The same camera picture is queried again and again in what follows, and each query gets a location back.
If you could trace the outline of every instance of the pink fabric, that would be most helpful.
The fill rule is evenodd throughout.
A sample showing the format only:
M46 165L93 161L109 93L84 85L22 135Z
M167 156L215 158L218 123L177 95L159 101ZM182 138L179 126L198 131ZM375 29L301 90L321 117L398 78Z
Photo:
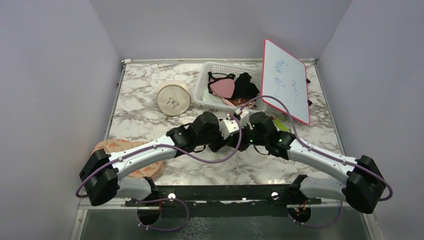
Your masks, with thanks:
M236 85L234 84L234 80L231 78L221 79L215 83L210 85L210 89L213 94L229 99L233 96L234 88Z

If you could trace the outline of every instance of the green object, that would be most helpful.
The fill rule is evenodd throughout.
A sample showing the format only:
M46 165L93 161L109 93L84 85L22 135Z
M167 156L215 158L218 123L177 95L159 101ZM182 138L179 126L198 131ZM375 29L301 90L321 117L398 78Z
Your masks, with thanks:
M279 118L274 119L274 125L281 131L288 132L289 128L284 126Z

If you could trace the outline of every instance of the white connector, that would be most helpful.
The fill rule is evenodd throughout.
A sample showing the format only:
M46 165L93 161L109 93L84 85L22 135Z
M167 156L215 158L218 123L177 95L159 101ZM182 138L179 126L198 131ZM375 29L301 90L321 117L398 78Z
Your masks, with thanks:
M237 115L239 115L240 116L240 114L242 114L242 110L240 109L240 107L237 107L235 110L234 110L234 113L235 114L237 114Z
M249 111L243 110L241 114L237 114L240 116L240 126L243 128L245 127L249 122Z
M219 122L219 130L221 131L222 137L227 139L229 136L239 132L239 126L234 120L223 119Z

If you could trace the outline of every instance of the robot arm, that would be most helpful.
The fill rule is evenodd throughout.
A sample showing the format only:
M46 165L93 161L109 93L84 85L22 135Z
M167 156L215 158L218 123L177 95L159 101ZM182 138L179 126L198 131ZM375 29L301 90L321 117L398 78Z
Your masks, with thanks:
M302 203L312 198L330 198L347 201L362 213L372 213L385 189L384 184L367 175L354 166L335 162L325 156L311 151L319 149L346 162L362 165L381 176L374 161L366 156L361 159L340 156L330 151L307 143L309 148L300 144L296 137L284 131L277 131L272 120L263 112L250 116L243 111L240 115L242 141L238 150L244 151L250 145L265 146L269 154L286 160L300 162L314 167L335 179L319 179L310 176L298 177L290 187L298 188L299 194L288 196L294 202ZM104 204L114 197L145 199L152 191L152 184L147 180L124 178L140 168L158 161L177 158L182 153L169 146L175 146L186 152L193 152L197 146L208 145L216 152L224 146L235 147L239 140L239 127L233 120L218 121L210 112L204 112L187 127L171 129L148 144L130 150L106 154L103 149L93 153L79 174L84 181L96 169L109 161L112 162L94 175L84 185L93 206Z

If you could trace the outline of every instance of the whiteboard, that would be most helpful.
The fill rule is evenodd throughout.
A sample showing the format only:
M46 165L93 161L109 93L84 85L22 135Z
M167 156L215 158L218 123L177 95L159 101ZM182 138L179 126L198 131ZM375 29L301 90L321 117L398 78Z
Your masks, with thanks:
M305 64L269 39L264 43L261 94L277 98L294 119L306 125L310 123ZM262 100L286 114L274 99Z

